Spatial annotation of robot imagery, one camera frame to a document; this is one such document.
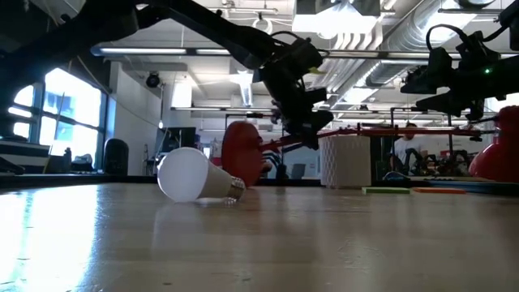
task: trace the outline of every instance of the security camera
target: security camera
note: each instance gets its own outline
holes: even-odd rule
[[[146,79],[146,85],[149,88],[157,88],[161,84],[161,78],[158,72],[149,72],[149,76]]]

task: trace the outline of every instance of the desk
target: desk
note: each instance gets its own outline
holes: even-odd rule
[[[518,291],[519,199],[157,185],[3,191],[0,290]]]

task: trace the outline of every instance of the red rod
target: red rod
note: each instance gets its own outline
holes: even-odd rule
[[[415,135],[462,135],[462,136],[480,136],[482,134],[492,134],[494,131],[477,131],[477,130],[460,130],[460,129],[426,129],[426,128],[403,128],[403,129],[379,129],[379,128],[362,128],[357,129],[339,129],[335,131],[325,132],[317,135],[317,138],[329,137],[332,135],[399,135],[399,134],[415,134]],[[279,147],[300,143],[301,139],[297,137],[281,138],[259,146],[261,152],[271,150],[277,151]]]

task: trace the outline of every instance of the person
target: person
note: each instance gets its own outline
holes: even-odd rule
[[[415,128],[417,127],[413,123],[408,123],[405,128]],[[416,152],[420,153],[420,156],[426,157],[427,156],[427,150],[424,147],[423,140],[419,139],[418,137],[414,137],[414,134],[405,134],[403,137],[401,137],[399,140],[395,141],[395,156],[400,159],[402,164],[405,163],[405,150],[409,148],[414,148]],[[414,162],[416,161],[416,158],[411,155],[409,166],[412,167]]]

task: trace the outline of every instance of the orange object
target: orange object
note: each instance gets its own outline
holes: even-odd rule
[[[221,166],[230,175],[241,178],[246,187],[258,181],[264,167],[262,142],[256,127],[248,122],[232,122],[225,130]]]
[[[466,194],[465,190],[445,187],[413,187],[413,191],[434,194]]]

